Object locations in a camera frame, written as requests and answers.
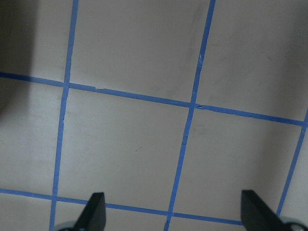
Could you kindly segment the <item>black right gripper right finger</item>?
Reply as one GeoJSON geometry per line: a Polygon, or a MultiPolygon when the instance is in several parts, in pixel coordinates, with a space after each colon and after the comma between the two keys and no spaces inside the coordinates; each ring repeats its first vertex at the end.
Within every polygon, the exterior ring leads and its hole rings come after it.
{"type": "Polygon", "coordinates": [[[253,191],[241,192],[241,223],[247,231],[283,231],[283,222],[253,191]]]}

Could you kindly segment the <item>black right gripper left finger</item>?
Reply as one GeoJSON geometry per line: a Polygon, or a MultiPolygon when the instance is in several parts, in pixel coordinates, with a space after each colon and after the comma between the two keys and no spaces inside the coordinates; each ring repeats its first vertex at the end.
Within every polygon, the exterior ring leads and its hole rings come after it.
{"type": "Polygon", "coordinates": [[[103,231],[106,226],[106,208],[103,192],[93,193],[75,223],[76,231],[103,231]]]}

